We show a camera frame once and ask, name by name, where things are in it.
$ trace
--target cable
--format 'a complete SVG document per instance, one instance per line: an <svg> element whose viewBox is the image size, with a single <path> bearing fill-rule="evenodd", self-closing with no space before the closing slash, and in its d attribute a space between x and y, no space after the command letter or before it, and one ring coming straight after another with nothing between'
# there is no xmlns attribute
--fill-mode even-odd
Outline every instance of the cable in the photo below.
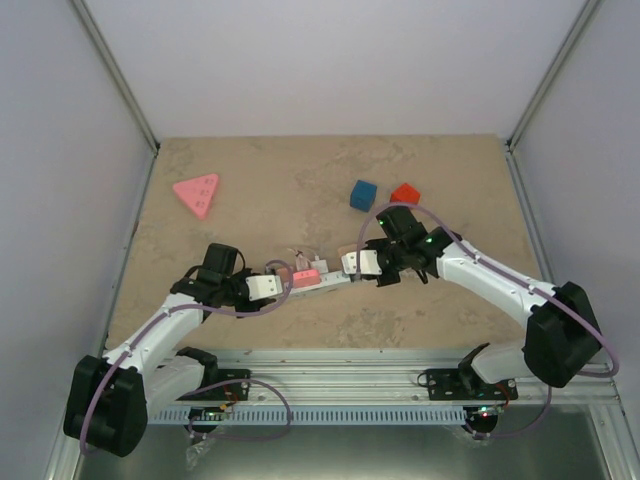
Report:
<svg viewBox="0 0 640 480"><path fill-rule="evenodd" d="M506 388L504 388L504 385L502 385L500 383L496 383L496 387L504 395L505 402L504 402L504 405L502 405L502 408L506 410L507 407L509 406L509 402L511 401L511 399L509 398L509 392L507 391Z"/></svg>
<svg viewBox="0 0 640 480"><path fill-rule="evenodd" d="M289 265L287 262L283 260L271 260L270 262L267 262L267 267L274 264L284 266L287 269L287 272L289 273L289 278L293 278L293 268L291 268L291 265ZM289 297L289 294L291 293L292 288L293 288L293 282L289 282L287 284L286 290L282 294L282 297L280 297L275 303L272 303L270 306L262 310L259 310L257 312L235 312L233 310L224 310L222 308L207 307L205 305L189 304L189 303L183 304L183 305L176 305L175 307L170 308L168 311L158 314L158 316L156 316L153 320L151 320L147 324L147 326L133 339L133 341L129 345L129 351L135 350L135 348L142 341L145 335L147 335L151 331L151 329L153 329L153 327L155 327L159 322L164 320L166 317L171 316L175 312L179 312L181 310L203 310L205 312L217 313L220 315L228 315L231 317L259 317L260 315L266 315L267 313L271 313L277 308L280 308L280 306ZM102 377L102 380L98 384L98 388L96 388L96 391L94 392L93 397L89 402L89 406L87 407L87 412L84 416L84 421L82 422L82 427L80 428L80 438L78 439L80 443L80 451L85 456L90 455L92 453L92 451L89 450L89 448L87 447L87 434L89 433L89 425L91 424L91 419L93 418L93 414L95 413L96 406L98 405L98 401L100 400L100 397L102 396L103 392L107 388L107 385L109 384L109 380L111 380L111 377L113 377L113 375L118 370L122 362L124 362L125 359L129 356L129 351L125 350L124 352L122 352L122 354L116 359L116 361L113 362L113 365L111 365L111 367L109 368L105 376Z"/></svg>
<svg viewBox="0 0 640 480"><path fill-rule="evenodd" d="M245 383L245 382L255 383L256 385L260 385L261 387L264 387L267 390L272 391L276 395L276 397L280 399L280 401L282 402L282 405L284 405L284 408L287 411L287 423L283 426L284 428L282 430L271 435L261 435L256 437L242 436L242 435L228 435L226 433L215 433L215 431L211 433L199 433L193 430L193 423L195 422L195 417L194 417L189 421L189 425L187 426L187 430L189 430L189 433L194 436L200 436L205 438L214 437L214 438L221 438L224 440L237 440L242 442L267 442L269 440L276 440L278 438L282 438L287 433L289 433L289 431L291 430L291 422L293 421L293 412L291 411L291 406L289 405L289 402L287 402L287 399L284 398L284 395L282 395L282 393L280 393L280 391L277 388L275 388L272 385L269 385L266 382L255 380L253 378L234 378L232 380L225 380L223 382L214 383L213 385L207 385L206 387L198 388L193 392L189 392L185 394L185 396L197 395L198 393L207 392L209 390L213 390L214 388L224 387L225 385L233 385L233 384Z"/></svg>
<svg viewBox="0 0 640 480"><path fill-rule="evenodd" d="M229 390L226 385L224 385L223 388L224 388L224 396L225 396L225 398L229 402L231 402L229 404L229 406L233 406L233 405L235 405L236 403L238 403L240 401L240 399L238 399L238 394L236 392L232 392L231 390Z"/></svg>
<svg viewBox="0 0 640 480"><path fill-rule="evenodd" d="M537 287L534 287L532 285L529 285L527 282L519 279L518 277L503 270L502 268L498 267L497 265L494 265L492 262L489 262L482 257L479 257L476 259L475 254L471 250L469 250L469 248L467 248L467 246L464 243L458 240L458 237L455 236L455 234L451 231L451 229L442 220L440 220L433 212L427 210L426 208L420 205L415 205L413 203L407 203L407 202L391 202L391 203L385 203L384 205L380 205L379 207L376 207L373 210L371 210L371 212L369 212L369 214L367 215L367 218L362 224L362 227L360 228L360 233L358 234L358 246L356 248L356 279L360 278L360 250L362 250L362 246L364 245L364 234L367 229L367 226L369 226L369 223L373 218L375 218L376 215L384 212L387 208L390 208L390 207L408 207L413 210L418 210L419 212L424 213L431 220L437 223L442 228L442 230L444 230L444 232L451 238L451 240L453 240L453 242L470 258L474 259L479 264L487 267L492 272L497 273L501 277L506 278L507 280L515 283L516 285L522 288L526 288L532 293L535 293L541 296L546 301L550 302L552 305L554 305L555 307L559 308L564 313L569 315L573 320L578 322L587 332L589 332L600 343L600 345L602 345L602 347L606 350L607 354L611 358L610 371L608 372L580 371L578 372L578 375L581 375L583 377L609 378L609 377L615 376L618 373L618 371L620 370L620 358L618 357L618 354L614 350L613 345L611 345L611 343L609 343L609 341L606 338L604 338L602 334L598 330L596 330L589 322L587 322L584 318L582 318L576 312L574 312L569 307L567 307L564 303L553 298L553 296L549 295L547 292Z"/></svg>
<svg viewBox="0 0 640 480"><path fill-rule="evenodd" d="M419 387L427 388L427 386L428 386L428 385L427 385L426 383L420 383L420 379L421 379L423 376L426 376L426 375L427 375L427 372L422 372L422 373L421 373L420 375L418 375L418 377L416 378L416 383L418 384L418 386L419 386Z"/></svg>
<svg viewBox="0 0 640 480"><path fill-rule="evenodd" d="M542 410L540 411L540 413L538 414L538 416L526 427L522 427L518 430L515 430L513 432L508 432L508 433L480 433L480 432L476 432L471 425L469 425L469 422L466 422L465 425L465 430L467 432L469 432L471 435L473 435L476 438L482 438L482 439L487 439L487 438L513 438L513 437L517 437L522 435L523 433L527 433L535 428L537 428L538 426L540 426L540 424L542 423L542 420L545 419L545 417L549 414L549 412L551 411L551 387L549 387L549 390L547 392L547 400L544 404L544 406L542 407Z"/></svg>

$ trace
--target blue cube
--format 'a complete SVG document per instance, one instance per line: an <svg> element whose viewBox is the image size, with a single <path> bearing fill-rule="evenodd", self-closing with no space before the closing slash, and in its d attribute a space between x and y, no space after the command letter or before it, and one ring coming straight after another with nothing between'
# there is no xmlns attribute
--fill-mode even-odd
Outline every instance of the blue cube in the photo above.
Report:
<svg viewBox="0 0 640 480"><path fill-rule="evenodd" d="M376 199L376 187L373 183L363 182L358 180L355 187L351 191L351 199L349 205L363 212L368 212L373 206L373 202Z"/></svg>

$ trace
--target red cube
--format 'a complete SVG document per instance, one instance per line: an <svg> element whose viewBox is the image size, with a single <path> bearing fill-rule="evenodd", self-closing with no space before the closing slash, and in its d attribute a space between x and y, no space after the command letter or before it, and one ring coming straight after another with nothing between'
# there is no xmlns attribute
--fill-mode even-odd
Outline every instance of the red cube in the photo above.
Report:
<svg viewBox="0 0 640 480"><path fill-rule="evenodd" d="M408 183L403 183L393 191L391 201L415 203L417 205L420 201L420 192Z"/></svg>

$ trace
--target black bracket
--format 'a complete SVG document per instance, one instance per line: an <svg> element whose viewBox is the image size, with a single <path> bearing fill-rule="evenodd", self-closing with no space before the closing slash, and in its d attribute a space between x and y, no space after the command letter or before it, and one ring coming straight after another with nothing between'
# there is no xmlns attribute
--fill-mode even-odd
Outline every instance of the black bracket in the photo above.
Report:
<svg viewBox="0 0 640 480"><path fill-rule="evenodd" d="M489 383L482 382L473 392L470 392L457 368L432 368L425 370L424 373L425 383L421 385L429 392L429 400L481 400L488 402L506 400L504 392ZM509 394L509 400L516 400L518 388L515 381L512 383L513 387L510 387L509 383L509 380L505 380L500 382L500 386Z"/></svg>
<svg viewBox="0 0 640 480"><path fill-rule="evenodd" d="M204 375L200 388L213 385L214 383L224 380L236 380L251 378L251 370L247 369L220 369L218 368L218 357L192 347L185 347L178 351L176 355L185 356L197 360L204 366ZM234 383L226 388L213 388L206 392L197 393L195 395L185 395L178 400L182 401L242 401L249 398L249 387L247 383L244 387L242 383Z"/></svg>

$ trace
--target white wall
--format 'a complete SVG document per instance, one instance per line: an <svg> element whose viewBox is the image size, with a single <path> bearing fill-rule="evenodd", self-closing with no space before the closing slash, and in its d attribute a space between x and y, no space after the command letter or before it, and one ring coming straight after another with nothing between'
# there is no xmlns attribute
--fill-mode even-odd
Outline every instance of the white wall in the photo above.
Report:
<svg viewBox="0 0 640 480"><path fill-rule="evenodd" d="M506 137L584 0L89 0L158 138Z"/></svg>
<svg viewBox="0 0 640 480"><path fill-rule="evenodd" d="M553 269L591 297L622 355L617 377L640 442L640 2L603 2L517 158Z"/></svg>
<svg viewBox="0 0 640 480"><path fill-rule="evenodd" d="M0 2L0 65L0 471L38 479L151 153L67 2Z"/></svg>

